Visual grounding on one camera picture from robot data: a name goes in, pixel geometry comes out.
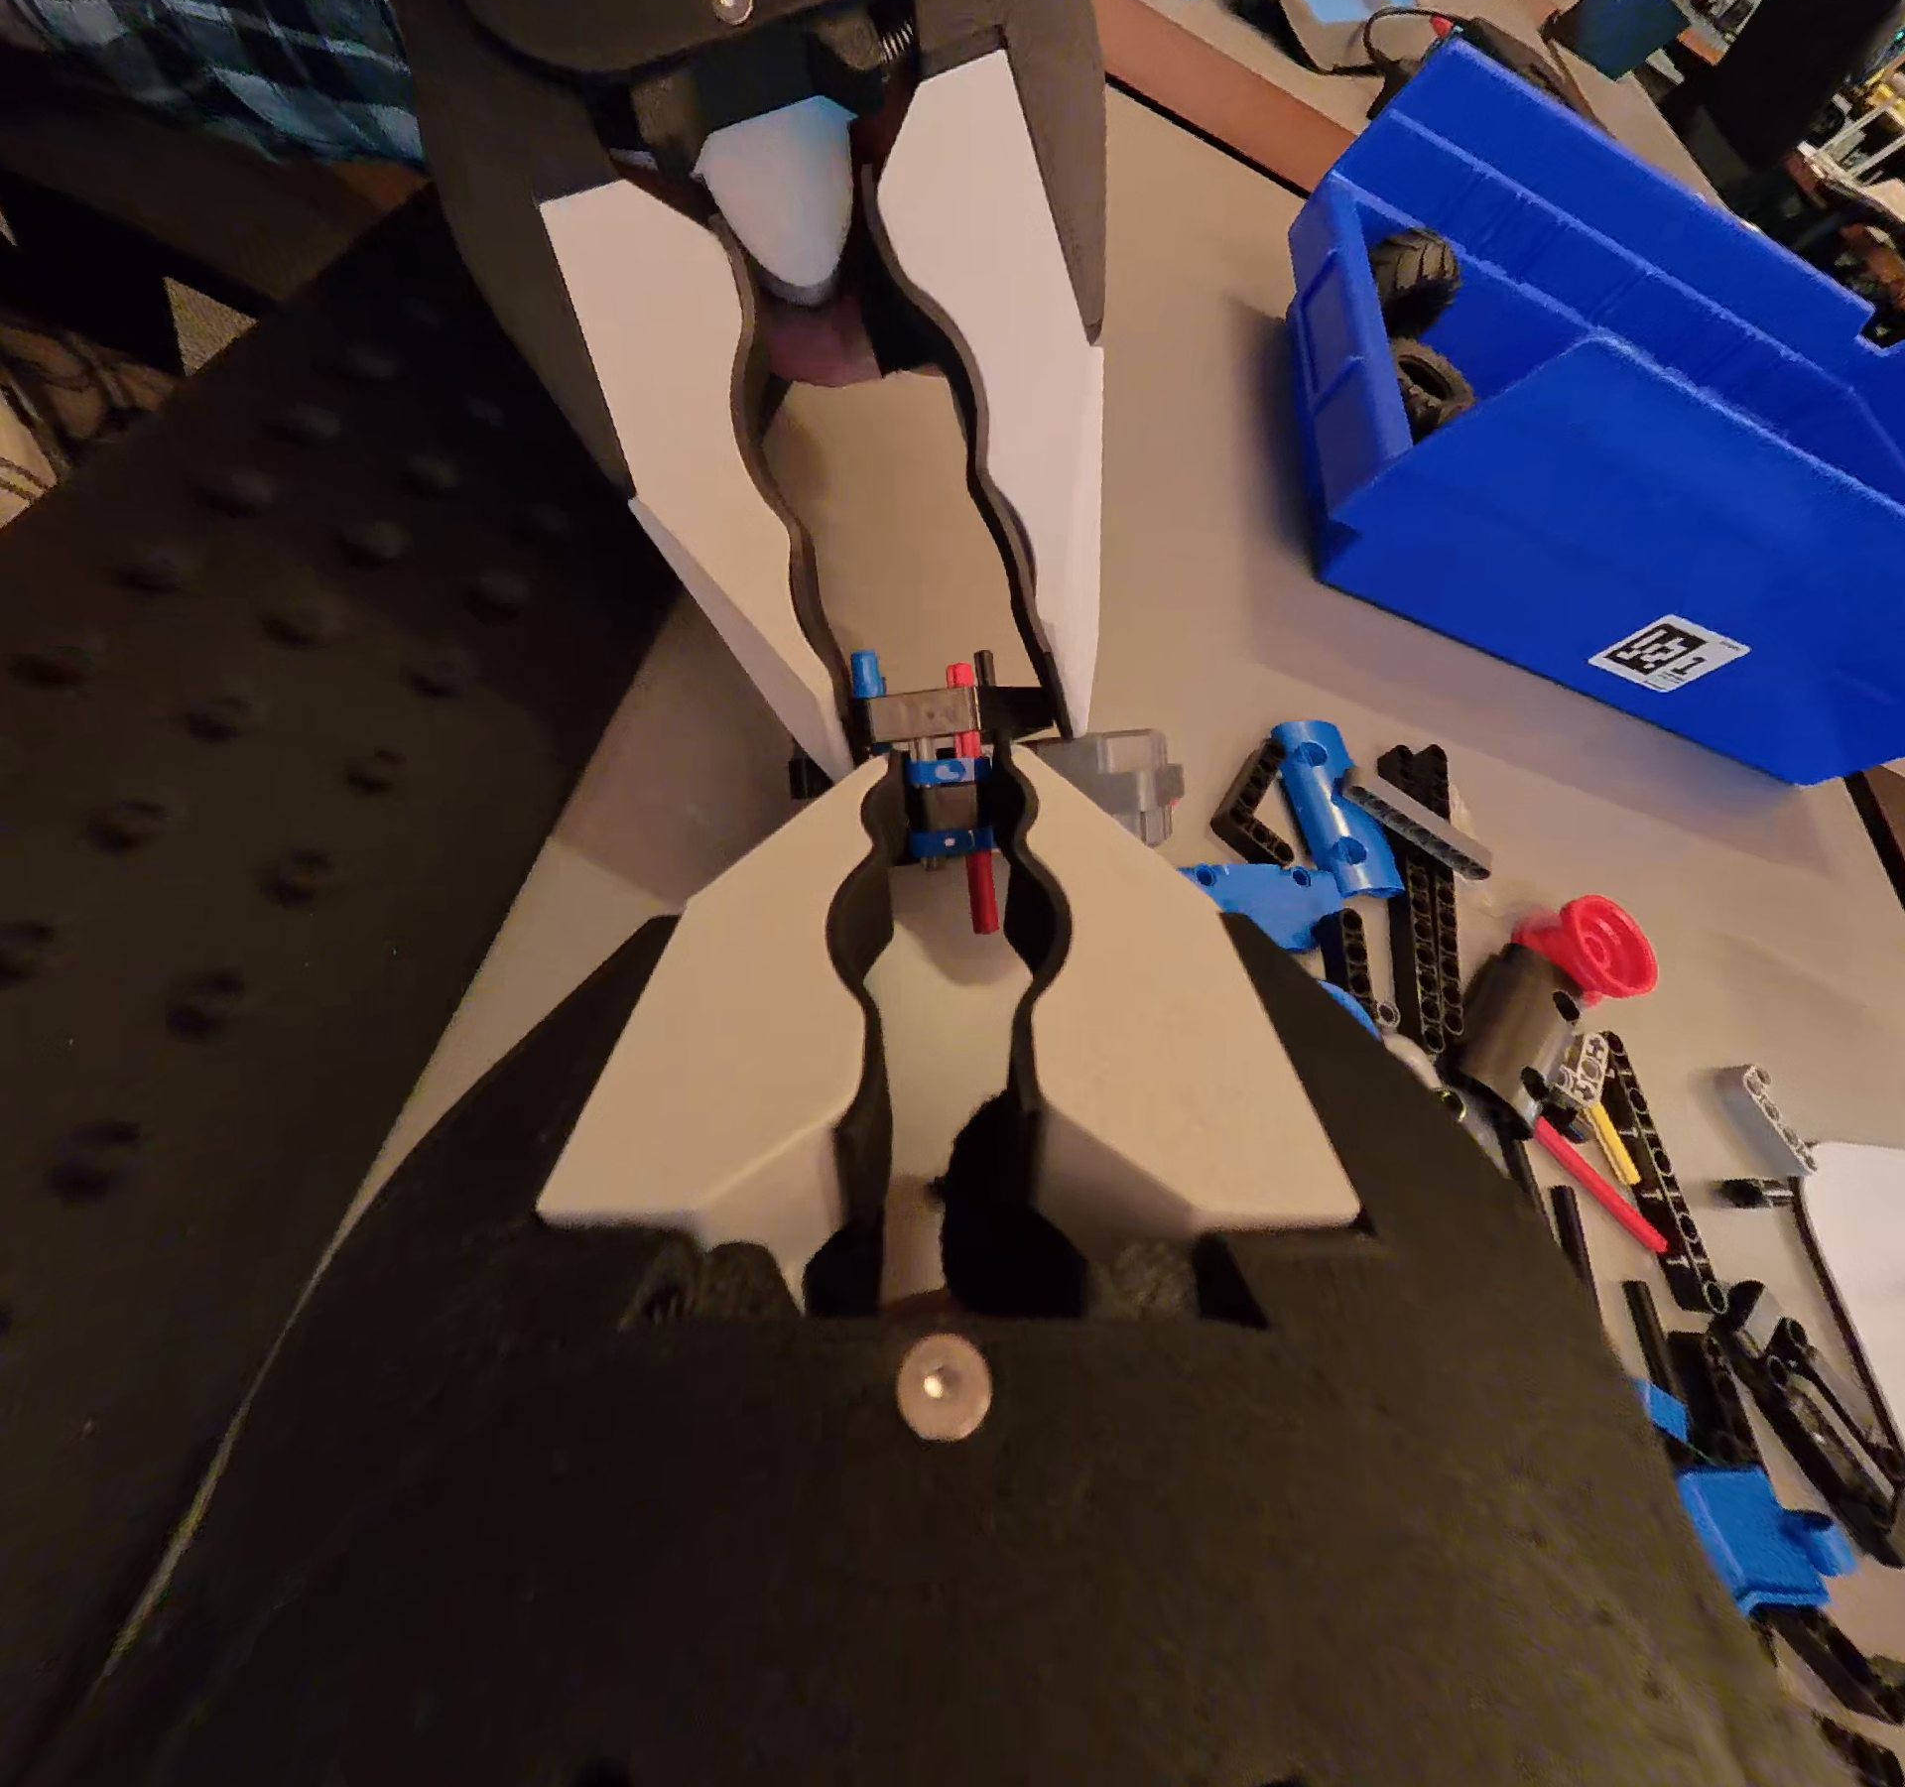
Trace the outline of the toy brick motor assembly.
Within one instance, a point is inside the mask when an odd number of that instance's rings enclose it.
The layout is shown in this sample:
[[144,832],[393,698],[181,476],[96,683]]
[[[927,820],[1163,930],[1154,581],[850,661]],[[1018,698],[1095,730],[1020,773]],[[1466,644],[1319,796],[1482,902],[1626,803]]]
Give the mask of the toy brick motor assembly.
[[850,718],[876,755],[899,762],[904,846],[917,866],[964,866],[976,933],[1000,930],[993,775],[1013,741],[1065,775],[1145,846],[1171,839],[1181,769],[1154,727],[1077,730],[1034,685],[997,683],[997,658],[948,661],[938,685],[895,693],[876,652],[850,658]]

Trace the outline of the long black toy beam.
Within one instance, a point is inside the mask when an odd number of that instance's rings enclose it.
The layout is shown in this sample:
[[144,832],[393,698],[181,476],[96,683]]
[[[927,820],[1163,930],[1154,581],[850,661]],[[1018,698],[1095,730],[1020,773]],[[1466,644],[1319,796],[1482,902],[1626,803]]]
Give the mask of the long black toy beam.
[[1615,1147],[1630,1156],[1630,1201],[1641,1221],[1662,1237],[1656,1270],[1668,1296],[1685,1311],[1717,1320],[1728,1311],[1728,1285],[1707,1260],[1700,1216],[1676,1184],[1671,1156],[1662,1152],[1648,1092],[1637,1083],[1630,1056],[1623,1034],[1607,1028],[1607,1082],[1601,1109],[1612,1122]]

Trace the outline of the wooden-edged table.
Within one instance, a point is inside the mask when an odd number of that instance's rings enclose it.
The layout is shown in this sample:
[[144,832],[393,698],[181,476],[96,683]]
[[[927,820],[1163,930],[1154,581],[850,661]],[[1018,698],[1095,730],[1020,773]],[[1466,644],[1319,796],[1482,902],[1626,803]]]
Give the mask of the wooden-edged table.
[[[1108,75],[1220,138],[1258,171],[1308,190],[1365,132],[1381,75],[1319,75],[1227,0],[1091,0]],[[1540,18],[1574,0],[1428,0],[1540,52]]]

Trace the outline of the white book stand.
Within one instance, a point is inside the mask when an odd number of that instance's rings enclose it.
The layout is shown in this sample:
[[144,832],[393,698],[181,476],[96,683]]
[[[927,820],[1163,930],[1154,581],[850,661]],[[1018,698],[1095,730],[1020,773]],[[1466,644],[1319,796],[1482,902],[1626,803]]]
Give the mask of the white book stand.
[[1815,1143],[1798,1201],[1809,1249],[1896,1436],[1905,1431],[1905,1152]]

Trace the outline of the grey desk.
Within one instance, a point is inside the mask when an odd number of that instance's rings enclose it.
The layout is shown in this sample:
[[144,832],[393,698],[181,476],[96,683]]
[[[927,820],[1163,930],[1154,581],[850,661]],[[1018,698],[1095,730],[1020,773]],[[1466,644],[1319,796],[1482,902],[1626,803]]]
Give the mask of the grey desk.
[[[1461,897],[1466,970],[1519,910],[1575,894],[1648,930],[1662,981],[1607,1022],[1712,1268],[1762,1275],[1805,1320],[1821,1290],[1798,1229],[1712,1201],[1712,1179],[1756,1168],[1712,1070],[1762,1063],[1805,1135],[1899,1147],[1899,897],[1876,839],[1844,783],[1779,789],[1315,581],[1283,332],[1292,219],[1281,183],[1108,94],[1091,727],[1169,730],[1190,783],[1171,865],[1220,856],[1209,815],[1275,722],[1339,722],[1351,753],[1446,748],[1461,820],[1494,855],[1494,880]],[[895,685],[983,644],[1005,683],[1026,676],[938,376],[795,391],[766,463],[817,543],[834,629],[882,652]],[[359,1201],[636,923],[681,910],[791,815],[781,718],[676,602]],[[946,872],[904,872],[895,923],[869,981],[895,1063],[886,1280],[922,1290],[938,1280],[927,1179],[1005,1082],[1026,970],[972,933]]]

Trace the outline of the black toy cylinder piece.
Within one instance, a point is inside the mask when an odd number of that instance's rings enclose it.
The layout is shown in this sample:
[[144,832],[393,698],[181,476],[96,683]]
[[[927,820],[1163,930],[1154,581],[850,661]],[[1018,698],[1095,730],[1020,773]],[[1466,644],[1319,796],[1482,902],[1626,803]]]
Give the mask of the black toy cylinder piece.
[[1466,996],[1458,1076],[1494,1107],[1535,1115],[1581,1028],[1585,988],[1540,947],[1508,944]]

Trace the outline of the dark grey toy beam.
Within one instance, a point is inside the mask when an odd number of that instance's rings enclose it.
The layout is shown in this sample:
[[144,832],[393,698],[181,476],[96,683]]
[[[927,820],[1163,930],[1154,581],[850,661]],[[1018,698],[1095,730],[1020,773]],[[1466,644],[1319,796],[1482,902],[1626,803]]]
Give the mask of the dark grey toy beam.
[[1388,827],[1398,845],[1418,846],[1439,866],[1470,881],[1485,881],[1494,872],[1494,856],[1485,845],[1475,845],[1466,827],[1458,827],[1446,815],[1425,810],[1388,775],[1351,769],[1339,793],[1347,803],[1365,810],[1368,823]]

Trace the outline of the light grey angled toy beam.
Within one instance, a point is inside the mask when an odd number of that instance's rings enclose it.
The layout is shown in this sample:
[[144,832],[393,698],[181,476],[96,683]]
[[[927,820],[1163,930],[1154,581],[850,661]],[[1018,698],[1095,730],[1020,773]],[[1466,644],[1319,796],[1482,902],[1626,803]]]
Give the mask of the light grey angled toy beam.
[[1798,1179],[1821,1170],[1815,1143],[1805,1143],[1793,1122],[1779,1109],[1762,1063],[1717,1070],[1717,1102],[1728,1107],[1728,1122],[1751,1135],[1756,1156],[1776,1176]]

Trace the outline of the pile of black toy beams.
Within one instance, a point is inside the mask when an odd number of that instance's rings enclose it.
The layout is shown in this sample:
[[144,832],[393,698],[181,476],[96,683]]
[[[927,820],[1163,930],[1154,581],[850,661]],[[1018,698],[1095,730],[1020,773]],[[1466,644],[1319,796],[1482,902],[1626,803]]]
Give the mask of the pile of black toy beams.
[[1393,1003],[1381,1002],[1381,988],[1375,988],[1368,933],[1365,933],[1359,910],[1347,902],[1347,910],[1315,919],[1315,939],[1319,939],[1319,963],[1326,963],[1331,996],[1339,996],[1339,1003],[1351,1003],[1365,1022],[1368,1034],[1381,1034],[1381,1039],[1398,1034]]

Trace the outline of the black angled toy beam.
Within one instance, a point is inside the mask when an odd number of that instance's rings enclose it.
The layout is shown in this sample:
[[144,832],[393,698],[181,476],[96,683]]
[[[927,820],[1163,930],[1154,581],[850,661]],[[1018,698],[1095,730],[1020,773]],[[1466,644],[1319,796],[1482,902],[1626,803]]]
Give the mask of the black angled toy beam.
[[1769,1603],[1756,1627],[1783,1640],[1840,1706],[1905,1727],[1905,1666],[1896,1657],[1864,1657],[1825,1611]]

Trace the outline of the small blue toy brick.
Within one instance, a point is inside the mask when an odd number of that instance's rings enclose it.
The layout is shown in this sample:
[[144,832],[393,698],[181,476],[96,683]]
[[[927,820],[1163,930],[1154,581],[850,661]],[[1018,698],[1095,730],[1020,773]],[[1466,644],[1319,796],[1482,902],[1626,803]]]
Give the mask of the small blue toy brick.
[[1319,923],[1347,914],[1347,894],[1326,866],[1193,865],[1178,872],[1193,880],[1223,914],[1258,923],[1288,954],[1315,954]]

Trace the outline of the person's left hand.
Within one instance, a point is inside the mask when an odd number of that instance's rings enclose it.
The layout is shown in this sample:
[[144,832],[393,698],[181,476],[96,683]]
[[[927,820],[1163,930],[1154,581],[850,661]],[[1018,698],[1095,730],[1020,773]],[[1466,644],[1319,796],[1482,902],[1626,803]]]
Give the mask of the person's left hand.
[[791,386],[854,391],[895,376],[904,366],[909,332],[861,289],[834,289],[828,299],[797,302],[774,289],[757,295],[757,332],[766,368]]

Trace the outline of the thin black toy axle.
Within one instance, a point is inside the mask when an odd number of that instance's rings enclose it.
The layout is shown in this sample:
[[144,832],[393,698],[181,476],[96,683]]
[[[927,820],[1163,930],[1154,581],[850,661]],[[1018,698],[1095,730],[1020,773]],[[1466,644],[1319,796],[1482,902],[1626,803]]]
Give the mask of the thin black toy axle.
[[1557,1249],[1562,1249],[1569,1268],[1575,1270],[1575,1280],[1581,1280],[1581,1290],[1585,1290],[1597,1323],[1607,1323],[1607,1320],[1601,1320],[1601,1285],[1597,1285],[1597,1268],[1593,1268],[1593,1249],[1585,1249],[1585,1221],[1581,1221],[1581,1196],[1575,1196],[1575,1184],[1557,1179],[1557,1184],[1546,1189],[1546,1207],[1551,1207],[1551,1229],[1557,1229]]

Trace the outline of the person's left forearm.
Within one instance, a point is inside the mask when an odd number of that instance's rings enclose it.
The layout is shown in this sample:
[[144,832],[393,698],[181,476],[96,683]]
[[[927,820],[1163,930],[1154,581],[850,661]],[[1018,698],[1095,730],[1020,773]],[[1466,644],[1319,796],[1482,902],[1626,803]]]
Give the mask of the person's left forearm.
[[0,0],[58,88],[265,156],[426,166],[390,0]]

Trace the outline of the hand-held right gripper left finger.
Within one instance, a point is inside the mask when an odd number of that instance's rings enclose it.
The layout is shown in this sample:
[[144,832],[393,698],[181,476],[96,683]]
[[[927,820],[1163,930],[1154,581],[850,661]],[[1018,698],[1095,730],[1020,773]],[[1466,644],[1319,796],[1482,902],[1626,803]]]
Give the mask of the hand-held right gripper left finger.
[[809,1311],[876,1311],[895,1102],[895,755],[687,897],[543,1196],[550,1229],[765,1249]]

